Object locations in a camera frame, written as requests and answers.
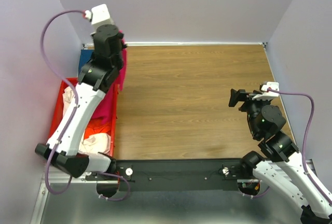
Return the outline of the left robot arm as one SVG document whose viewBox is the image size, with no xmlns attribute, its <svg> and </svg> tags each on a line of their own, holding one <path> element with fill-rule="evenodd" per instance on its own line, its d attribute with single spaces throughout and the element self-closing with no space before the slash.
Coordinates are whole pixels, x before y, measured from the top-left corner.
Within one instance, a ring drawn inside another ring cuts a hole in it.
<svg viewBox="0 0 332 224">
<path fill-rule="evenodd" d="M 123 68 L 123 33 L 114 24 L 102 24 L 92 35 L 94 51 L 80 70 L 75 86 L 78 96 L 68 107 L 59 126 L 46 144 L 37 144 L 35 153 L 78 178 L 84 172 L 97 172 L 104 180 L 114 176 L 110 156 L 80 153 L 79 144 L 95 109 L 104 99 Z"/>
</svg>

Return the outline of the magenta t shirt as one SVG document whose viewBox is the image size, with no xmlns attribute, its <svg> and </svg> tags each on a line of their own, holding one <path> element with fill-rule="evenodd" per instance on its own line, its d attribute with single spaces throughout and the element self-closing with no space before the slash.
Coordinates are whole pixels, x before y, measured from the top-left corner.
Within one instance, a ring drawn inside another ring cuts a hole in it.
<svg viewBox="0 0 332 224">
<path fill-rule="evenodd" d="M 106 93 L 104 99 L 100 102 L 94 111 L 91 119 L 101 119 L 101 123 L 105 124 L 113 119 L 116 111 L 116 100 L 118 96 L 118 88 L 123 90 L 124 80 L 127 70 L 127 45 L 124 45 L 122 50 L 123 68 L 115 82 L 112 83 L 111 88 Z"/>
</svg>

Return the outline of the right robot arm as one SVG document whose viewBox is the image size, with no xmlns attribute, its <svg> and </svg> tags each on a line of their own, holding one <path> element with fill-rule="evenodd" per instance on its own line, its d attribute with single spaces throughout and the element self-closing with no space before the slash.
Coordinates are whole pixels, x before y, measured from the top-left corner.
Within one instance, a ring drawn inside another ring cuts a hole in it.
<svg viewBox="0 0 332 224">
<path fill-rule="evenodd" d="M 252 93 L 230 91 L 229 107 L 241 102 L 254 140 L 263 153 L 251 151 L 239 164 L 244 178 L 254 177 L 279 193 L 299 215 L 301 223 L 331 223 L 331 192 L 308 168 L 304 155 L 282 131 L 286 119 L 272 100 L 278 97 L 277 83 L 263 85 Z"/>
</svg>

